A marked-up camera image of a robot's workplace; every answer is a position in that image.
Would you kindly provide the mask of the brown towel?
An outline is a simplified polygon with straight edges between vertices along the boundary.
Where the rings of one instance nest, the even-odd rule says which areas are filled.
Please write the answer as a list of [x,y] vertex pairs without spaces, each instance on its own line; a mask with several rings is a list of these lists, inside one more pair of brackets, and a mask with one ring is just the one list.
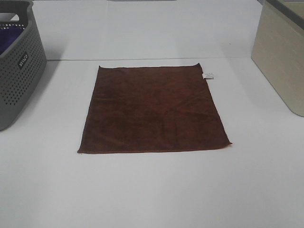
[[200,64],[99,67],[79,153],[190,152],[229,145]]

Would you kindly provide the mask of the grey perforated laundry basket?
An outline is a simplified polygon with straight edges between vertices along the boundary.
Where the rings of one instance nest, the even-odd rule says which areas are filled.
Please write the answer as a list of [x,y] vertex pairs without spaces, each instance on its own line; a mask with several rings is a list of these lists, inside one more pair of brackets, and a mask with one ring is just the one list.
[[46,68],[31,0],[2,0],[0,11],[14,13],[17,21],[2,21],[0,34],[21,33],[0,53],[0,128],[7,129],[19,116],[35,91]]

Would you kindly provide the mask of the beige storage bin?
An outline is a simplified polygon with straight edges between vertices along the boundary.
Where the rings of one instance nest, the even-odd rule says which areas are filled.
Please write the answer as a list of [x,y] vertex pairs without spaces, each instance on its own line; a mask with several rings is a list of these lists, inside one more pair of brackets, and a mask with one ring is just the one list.
[[265,0],[251,58],[286,106],[304,115],[304,2]]

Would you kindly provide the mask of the purple cloth in basket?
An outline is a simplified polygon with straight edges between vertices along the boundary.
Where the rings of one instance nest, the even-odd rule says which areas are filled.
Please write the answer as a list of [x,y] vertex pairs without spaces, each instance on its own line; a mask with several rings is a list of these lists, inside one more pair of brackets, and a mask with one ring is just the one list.
[[8,27],[0,30],[0,54],[20,36],[23,30],[19,27]]

